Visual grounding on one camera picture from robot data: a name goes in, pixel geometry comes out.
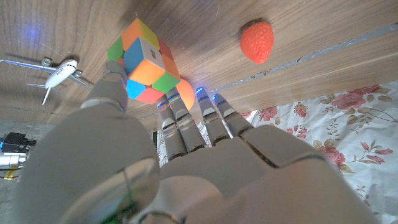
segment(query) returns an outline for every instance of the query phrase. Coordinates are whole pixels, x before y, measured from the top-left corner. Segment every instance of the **wire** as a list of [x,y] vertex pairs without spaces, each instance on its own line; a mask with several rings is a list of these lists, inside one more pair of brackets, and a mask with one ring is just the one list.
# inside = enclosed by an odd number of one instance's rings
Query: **wire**
[[16,180],[16,179],[18,179],[18,177],[19,177],[19,176],[11,177],[11,179],[12,179],[12,180]]
[[18,168],[18,169],[0,169],[0,171],[14,171],[14,170],[19,170],[19,169],[22,169],[22,168]]

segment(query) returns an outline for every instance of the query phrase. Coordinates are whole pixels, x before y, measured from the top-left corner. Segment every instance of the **airplane wing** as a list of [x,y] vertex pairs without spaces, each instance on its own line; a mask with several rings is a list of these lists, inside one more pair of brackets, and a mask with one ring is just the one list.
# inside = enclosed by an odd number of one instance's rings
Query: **airplane wing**
[[86,83],[82,82],[79,78],[74,77],[73,74],[69,75],[68,79],[74,81],[77,84],[80,84],[80,85],[86,87],[89,90],[92,90],[91,86],[89,86]]
[[41,71],[45,71],[45,72],[49,72],[49,73],[53,73],[57,69],[57,68],[53,68],[53,67],[45,67],[42,65],[32,65],[32,64],[28,64],[28,63],[14,62],[14,61],[10,61],[10,60],[0,60],[0,62],[10,63],[13,65],[19,65],[19,66],[27,67],[27,68],[39,69]]

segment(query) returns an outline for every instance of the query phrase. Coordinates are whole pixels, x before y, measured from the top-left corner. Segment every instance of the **wooden table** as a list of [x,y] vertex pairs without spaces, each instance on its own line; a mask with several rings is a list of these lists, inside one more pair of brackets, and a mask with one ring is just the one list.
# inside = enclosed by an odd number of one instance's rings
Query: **wooden table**
[[[0,58],[31,62],[80,58],[88,82],[104,71],[106,50],[136,18],[170,46],[181,76],[194,89],[214,90],[313,52],[398,22],[398,1],[1,1]],[[263,17],[275,43],[256,65],[239,47],[239,28]],[[240,112],[398,79],[398,31],[220,91]],[[88,90],[70,81],[41,105],[47,73],[0,64],[0,118],[58,123],[76,111]],[[130,100],[127,113],[149,131],[156,107]],[[200,120],[197,103],[191,110]]]

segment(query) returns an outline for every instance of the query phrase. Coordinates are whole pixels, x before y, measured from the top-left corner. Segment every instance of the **rubik's cube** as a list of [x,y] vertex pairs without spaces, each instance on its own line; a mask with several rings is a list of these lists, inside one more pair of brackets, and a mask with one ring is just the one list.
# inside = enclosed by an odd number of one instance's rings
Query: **rubik's cube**
[[108,49],[108,60],[124,67],[131,99],[153,104],[180,82],[170,48],[139,19]]

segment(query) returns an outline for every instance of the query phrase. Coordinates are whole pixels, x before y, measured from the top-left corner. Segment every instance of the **robotic hand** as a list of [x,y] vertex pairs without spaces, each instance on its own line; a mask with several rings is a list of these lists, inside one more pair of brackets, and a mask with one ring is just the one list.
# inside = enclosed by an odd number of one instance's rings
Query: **robotic hand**
[[20,223],[377,223],[311,146],[273,126],[253,128],[201,88],[213,147],[173,89],[157,102],[169,159],[160,169],[147,131],[124,114],[123,68],[109,62],[108,70],[30,153],[17,186]]

